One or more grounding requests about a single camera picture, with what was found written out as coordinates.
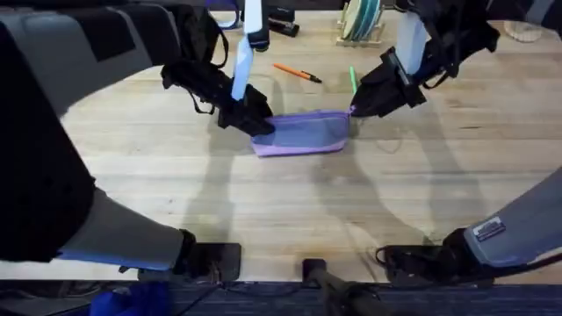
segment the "wooden table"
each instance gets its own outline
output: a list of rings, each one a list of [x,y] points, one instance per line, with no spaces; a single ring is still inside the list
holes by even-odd
[[[380,49],[336,47],[338,12],[298,12],[301,33],[271,34],[250,81],[275,113],[346,109],[348,68],[365,75],[395,41],[386,14]],[[227,33],[232,71],[241,31]],[[385,281],[366,254],[386,244],[439,243],[483,219],[562,164],[562,44],[502,38],[429,102],[356,122],[336,154],[257,158],[249,137],[198,115],[183,90],[164,90],[159,68],[85,98],[63,120],[97,179],[119,202],[200,241],[243,245],[241,280],[299,280],[304,258],[322,257],[347,280]],[[281,62],[317,75],[288,75]],[[3,263],[1,278],[134,279],[85,262]],[[562,283],[562,265],[500,280]]]

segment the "blue object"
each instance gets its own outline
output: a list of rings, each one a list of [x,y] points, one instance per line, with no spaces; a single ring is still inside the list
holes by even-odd
[[[170,315],[170,294],[166,283],[135,284],[129,294],[101,293],[91,303],[90,316]]]

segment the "black clamp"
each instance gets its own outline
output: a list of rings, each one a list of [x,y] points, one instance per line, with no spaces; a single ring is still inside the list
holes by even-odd
[[[219,108],[219,126],[234,126],[250,136],[269,134],[275,127],[265,119],[273,115],[267,104],[267,97],[248,84],[244,98],[238,102],[230,96],[233,80],[211,63],[181,60],[162,68],[164,89],[172,84],[188,90],[198,110],[193,95],[201,102]]]
[[[404,104],[413,108],[426,101],[418,83],[400,64],[394,47],[380,59],[383,63],[361,79],[351,102],[354,117],[383,118]]]

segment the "black cable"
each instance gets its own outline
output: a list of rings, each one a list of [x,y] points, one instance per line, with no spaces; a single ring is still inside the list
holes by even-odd
[[[201,294],[198,298],[195,298],[191,302],[191,304],[187,305],[187,307],[185,307],[181,312],[177,313],[176,316],[185,315],[191,308],[195,307],[195,305],[199,304],[199,302],[201,302],[202,300],[213,294],[216,290],[220,289],[221,287],[222,284],[219,284],[207,289],[207,291],[203,292],[203,294]]]
[[[287,298],[290,297],[291,295],[294,295],[300,291],[303,290],[302,285],[299,286],[295,286],[293,289],[288,290],[287,292],[283,292],[283,293],[257,293],[257,292],[251,292],[251,291],[239,291],[239,290],[233,290],[232,288],[225,288],[224,289],[227,292],[231,292],[231,293],[235,293],[238,295],[244,295],[244,296],[248,296],[251,298]]]

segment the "purple pouch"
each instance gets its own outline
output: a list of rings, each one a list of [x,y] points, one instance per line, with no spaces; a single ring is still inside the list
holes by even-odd
[[[348,139],[346,111],[278,115],[268,121],[275,126],[275,132],[252,137],[252,147],[260,157],[334,152],[341,150]]]

